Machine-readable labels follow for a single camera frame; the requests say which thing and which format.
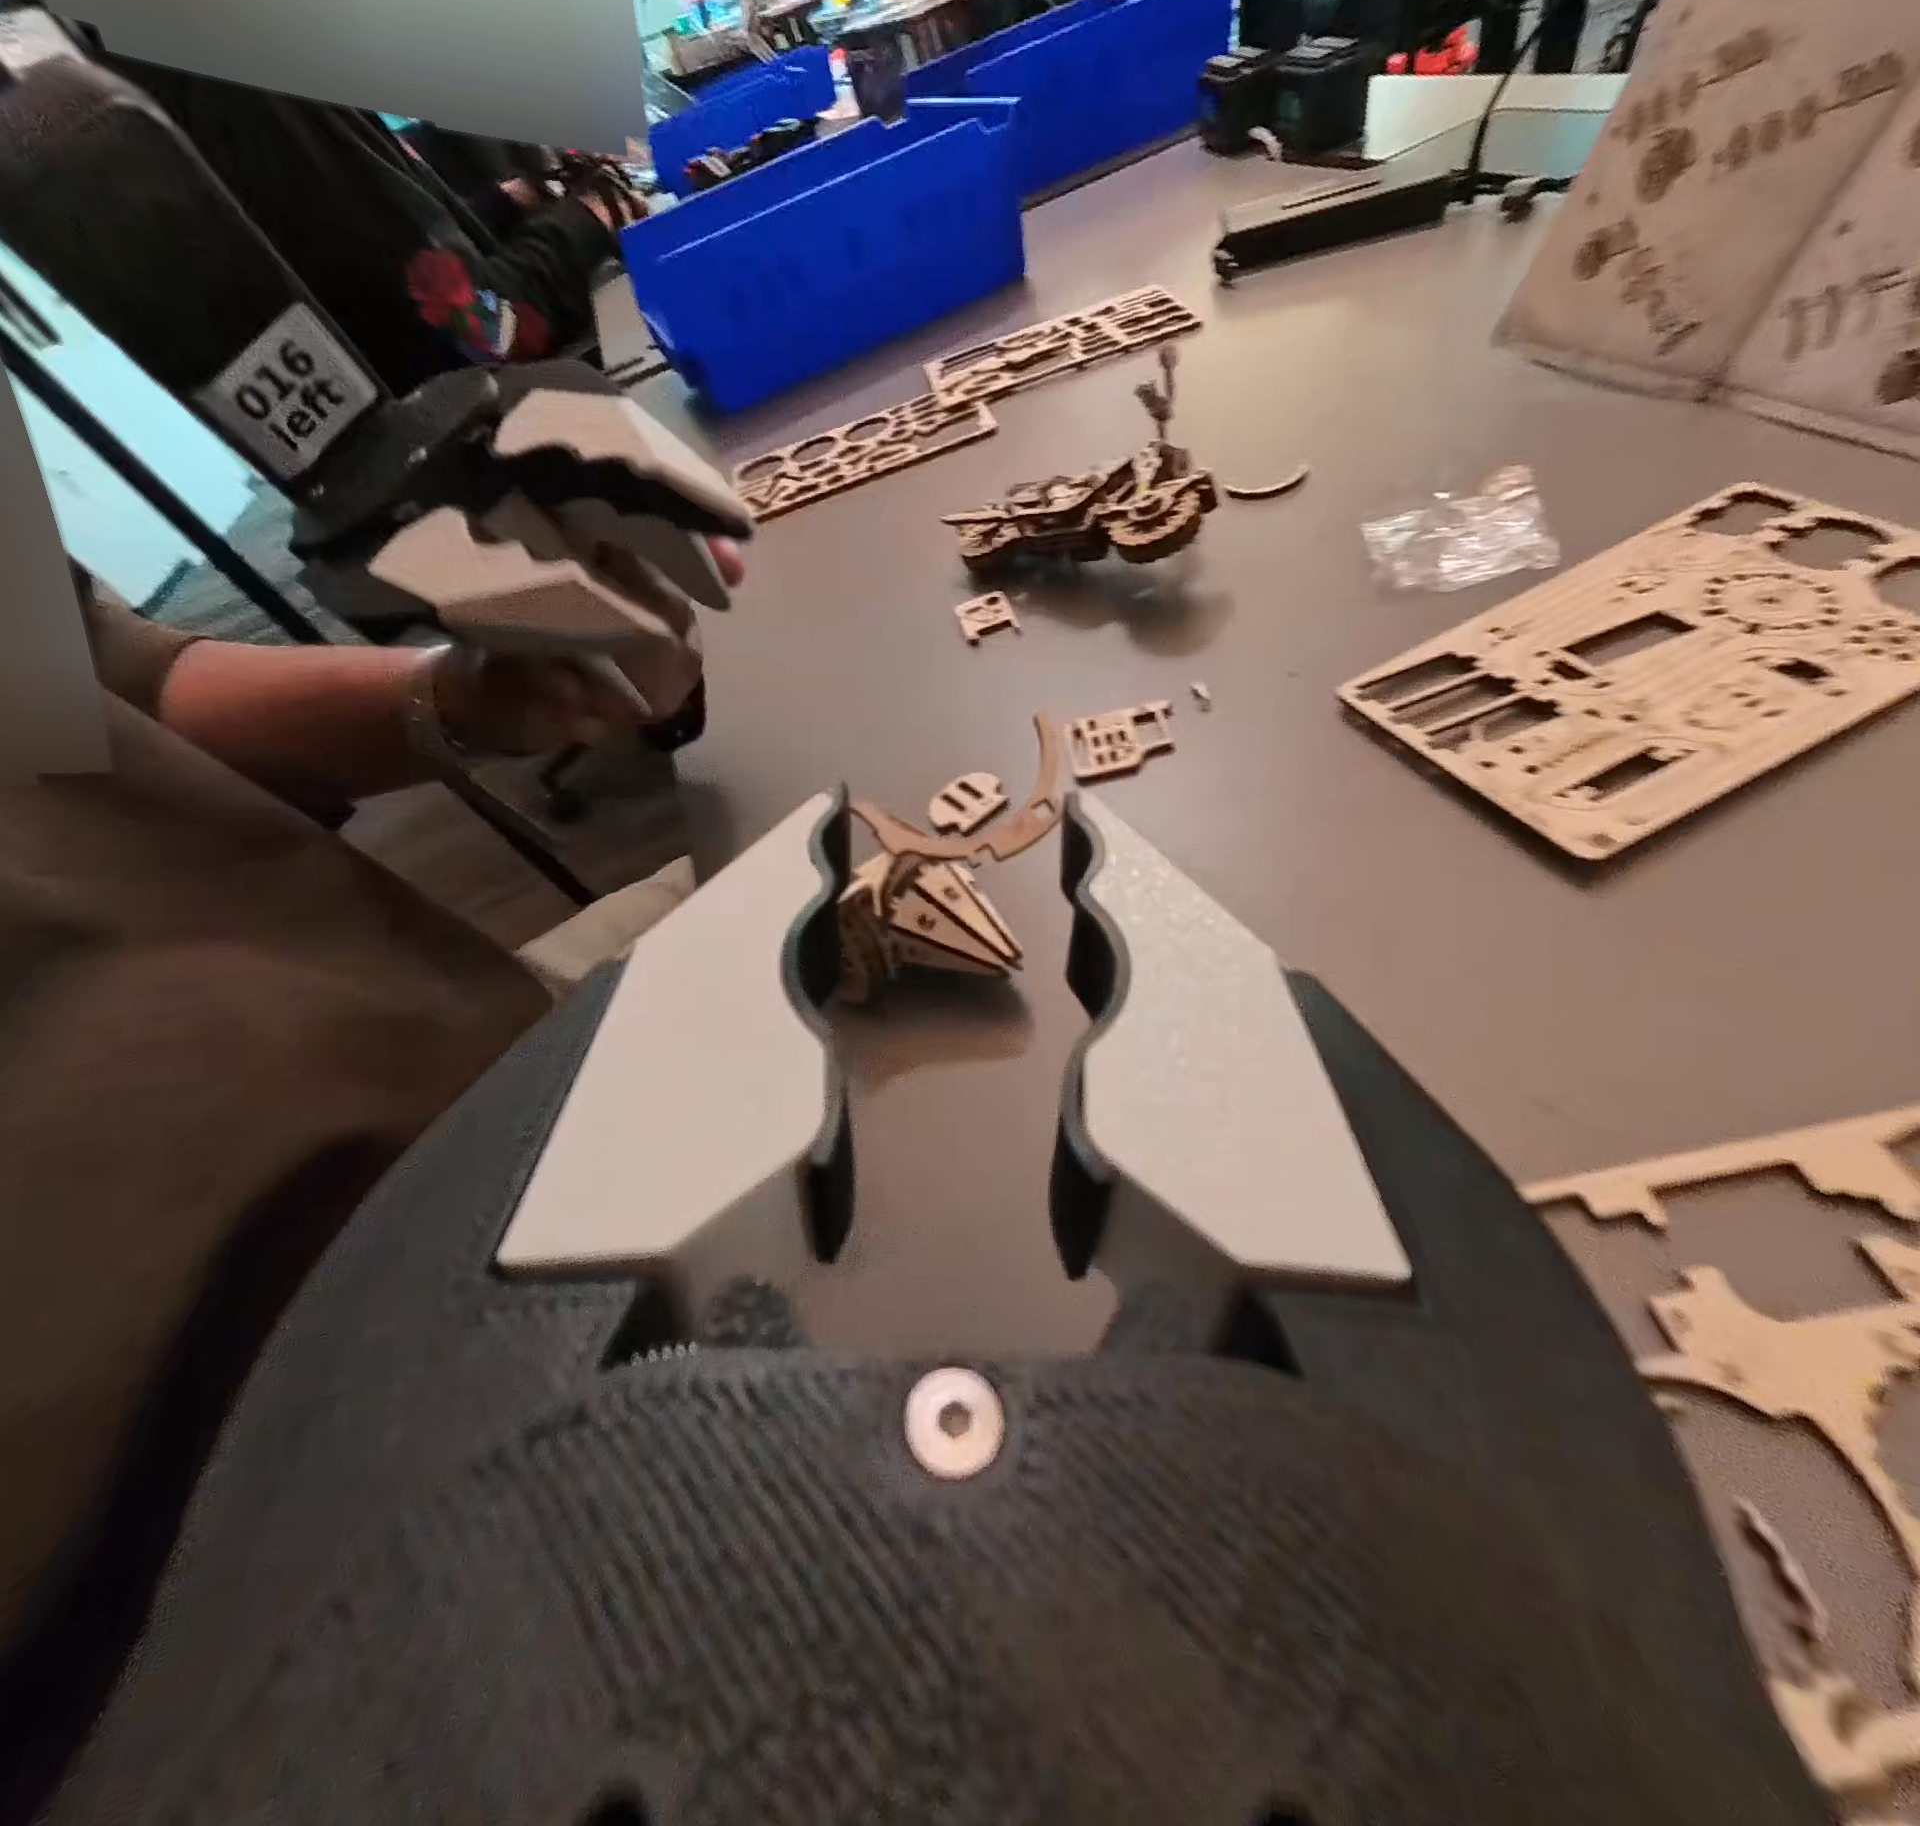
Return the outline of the person's left forearm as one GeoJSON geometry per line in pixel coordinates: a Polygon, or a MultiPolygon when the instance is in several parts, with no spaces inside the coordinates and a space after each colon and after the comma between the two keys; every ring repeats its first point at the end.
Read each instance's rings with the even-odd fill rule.
{"type": "Polygon", "coordinates": [[[191,640],[155,718],[198,752],[302,804],[353,804],[437,771],[418,740],[433,658],[365,643],[191,640]]]}

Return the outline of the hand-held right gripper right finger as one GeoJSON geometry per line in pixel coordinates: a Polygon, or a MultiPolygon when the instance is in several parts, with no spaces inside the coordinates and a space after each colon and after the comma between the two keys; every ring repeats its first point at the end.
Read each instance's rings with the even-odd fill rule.
{"type": "Polygon", "coordinates": [[[1054,1135],[1065,1280],[1164,1285],[1224,1320],[1245,1293],[1399,1299],[1408,1244],[1284,962],[1102,795],[1062,819],[1080,1027],[1054,1135]]]}

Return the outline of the white box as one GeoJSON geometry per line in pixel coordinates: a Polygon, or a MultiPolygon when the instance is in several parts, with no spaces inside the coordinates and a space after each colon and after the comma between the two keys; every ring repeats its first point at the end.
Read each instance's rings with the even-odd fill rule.
{"type": "Polygon", "coordinates": [[[1516,177],[1572,177],[1594,150],[1628,85],[1622,71],[1517,71],[1387,76],[1370,79],[1360,156],[1372,162],[1426,156],[1463,168],[1485,110],[1493,115],[1480,166],[1516,177]]]}

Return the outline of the open instruction booklet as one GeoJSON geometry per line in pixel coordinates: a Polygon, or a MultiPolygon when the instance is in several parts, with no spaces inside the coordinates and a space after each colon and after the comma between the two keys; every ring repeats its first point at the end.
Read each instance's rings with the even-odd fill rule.
{"type": "Polygon", "coordinates": [[[1493,340],[1916,460],[1917,0],[1660,0],[1493,340]]]}

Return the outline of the small wooden sidecar model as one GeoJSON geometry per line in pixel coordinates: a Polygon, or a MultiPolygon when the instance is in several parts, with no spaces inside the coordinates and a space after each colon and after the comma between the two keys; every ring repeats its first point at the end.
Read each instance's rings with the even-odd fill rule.
{"type": "Polygon", "coordinates": [[[864,1003],[905,970],[1011,978],[1023,949],[972,870],[909,844],[885,846],[857,864],[834,901],[836,995],[864,1003]]]}

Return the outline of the wide wooden parts sheet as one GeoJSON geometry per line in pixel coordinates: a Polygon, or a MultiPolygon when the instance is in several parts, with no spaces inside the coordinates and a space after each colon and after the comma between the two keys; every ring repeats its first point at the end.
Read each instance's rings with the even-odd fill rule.
{"type": "Polygon", "coordinates": [[[1725,486],[1355,674],[1339,707],[1601,864],[1916,698],[1913,525],[1725,486]]]}

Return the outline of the curved wooden hook piece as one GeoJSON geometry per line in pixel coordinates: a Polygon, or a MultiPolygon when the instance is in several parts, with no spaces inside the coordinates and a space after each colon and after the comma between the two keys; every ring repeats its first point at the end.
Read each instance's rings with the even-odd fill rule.
{"type": "Polygon", "coordinates": [[[1038,769],[1032,788],[1025,795],[1005,788],[1008,810],[969,836],[935,833],[928,810],[923,810],[923,822],[915,825],[869,800],[856,798],[849,813],[866,825],[888,860],[899,862],[899,870],[917,864],[976,868],[984,862],[1008,862],[1051,836],[1065,810],[1062,732],[1048,714],[1039,711],[1033,715],[1033,733],[1038,769]]]}

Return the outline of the wooden motorcycle model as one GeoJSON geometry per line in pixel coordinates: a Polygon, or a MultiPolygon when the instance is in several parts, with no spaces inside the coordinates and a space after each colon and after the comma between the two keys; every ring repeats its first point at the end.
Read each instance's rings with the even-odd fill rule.
{"type": "Polygon", "coordinates": [[[1156,367],[1134,388],[1153,425],[1145,446],[1076,474],[1015,483],[940,517],[974,578],[1023,563],[1158,565],[1193,543],[1222,489],[1171,435],[1180,384],[1173,343],[1158,348],[1156,367]]]}

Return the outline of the black electronic device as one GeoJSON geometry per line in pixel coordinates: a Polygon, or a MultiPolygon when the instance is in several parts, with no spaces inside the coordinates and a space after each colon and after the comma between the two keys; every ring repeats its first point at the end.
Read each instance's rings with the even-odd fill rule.
{"type": "Polygon", "coordinates": [[[1378,47],[1322,34],[1278,53],[1273,133],[1289,160],[1357,151],[1367,126],[1378,47]]]}
{"type": "Polygon", "coordinates": [[[1280,102],[1284,47],[1236,45],[1204,61],[1195,135],[1213,157],[1284,157],[1280,102]]]}

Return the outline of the long black bar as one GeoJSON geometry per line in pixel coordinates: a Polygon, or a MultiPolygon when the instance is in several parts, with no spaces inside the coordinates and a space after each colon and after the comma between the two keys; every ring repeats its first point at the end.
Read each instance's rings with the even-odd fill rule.
{"type": "Polygon", "coordinates": [[[1211,275],[1234,285],[1294,260],[1436,227],[1455,199],[1460,176],[1381,170],[1228,207],[1211,248],[1211,275]]]}

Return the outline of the large blue plastic bin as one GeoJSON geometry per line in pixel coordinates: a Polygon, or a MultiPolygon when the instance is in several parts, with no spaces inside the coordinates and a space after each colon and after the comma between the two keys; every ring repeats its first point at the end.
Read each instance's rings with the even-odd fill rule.
{"type": "Polygon", "coordinates": [[[709,410],[742,414],[1025,272],[1017,102],[907,102],[619,235],[638,311],[709,410]]]}

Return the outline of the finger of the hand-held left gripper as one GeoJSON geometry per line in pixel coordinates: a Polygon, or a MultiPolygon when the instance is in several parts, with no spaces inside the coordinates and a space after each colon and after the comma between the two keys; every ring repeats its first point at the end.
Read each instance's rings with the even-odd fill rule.
{"type": "Polygon", "coordinates": [[[746,540],[756,517],[732,477],[632,398],[540,388],[492,431],[492,457],[537,506],[597,502],[615,517],[746,540]]]}
{"type": "Polygon", "coordinates": [[[635,653],[673,640],[689,610],[732,610],[706,533],[595,495],[550,510],[508,494],[479,515],[442,506],[365,570],[451,638],[511,651],[635,653]]]}

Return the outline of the narrow wooden parts sheet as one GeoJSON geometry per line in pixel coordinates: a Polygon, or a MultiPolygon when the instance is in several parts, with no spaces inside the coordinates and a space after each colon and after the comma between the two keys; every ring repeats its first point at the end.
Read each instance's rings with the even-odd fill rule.
{"type": "MultiPolygon", "coordinates": [[[[1916,1488],[1883,1458],[1883,1414],[1900,1387],[1916,1389],[1917,1276],[1916,1144],[1917,1108],[1828,1118],[1753,1137],[1719,1141],[1623,1166],[1563,1174],[1517,1190],[1544,1209],[1577,1205],[1594,1223],[1633,1221],[1669,1229],[1667,1202],[1683,1191],[1721,1190],[1759,1174],[1787,1174],[1802,1191],[1871,1208],[1900,1236],[1860,1232],[1855,1252],[1883,1296],[1855,1308],[1778,1315],[1753,1305],[1715,1266],[1686,1266],[1672,1291],[1645,1305],[1664,1347],[1635,1357],[1660,1405],[1711,1396],[1772,1426],[1809,1430],[1883,1528],[1902,1569],[1902,1678],[1916,1692],[1916,1488]]],[[[1769,1673],[1767,1692],[1787,1737],[1813,1780],[1840,1804],[1883,1804],[1916,1776],[1916,1697],[1883,1703],[1840,1669],[1831,1622],[1811,1578],[1780,1532],[1752,1504],[1736,1522],[1764,1556],[1794,1617],[1802,1666],[1769,1673]]]]}

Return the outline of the small clear plastic bag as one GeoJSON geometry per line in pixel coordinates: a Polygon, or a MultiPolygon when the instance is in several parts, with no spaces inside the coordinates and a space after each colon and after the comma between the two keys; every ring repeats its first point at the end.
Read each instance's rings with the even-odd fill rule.
{"type": "Polygon", "coordinates": [[[1391,591],[1449,593],[1551,570],[1563,557],[1523,463],[1501,466],[1466,491],[1361,517],[1357,537],[1374,580],[1391,591]]]}

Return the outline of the person's brown sweater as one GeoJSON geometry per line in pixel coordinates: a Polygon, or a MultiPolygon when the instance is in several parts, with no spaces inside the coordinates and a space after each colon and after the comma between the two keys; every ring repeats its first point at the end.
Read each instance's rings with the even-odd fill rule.
{"type": "Polygon", "coordinates": [[[33,1821],[302,1277],[550,997],[157,718],[198,640],[71,565],[108,766],[4,785],[2,1765],[33,1821]]]}

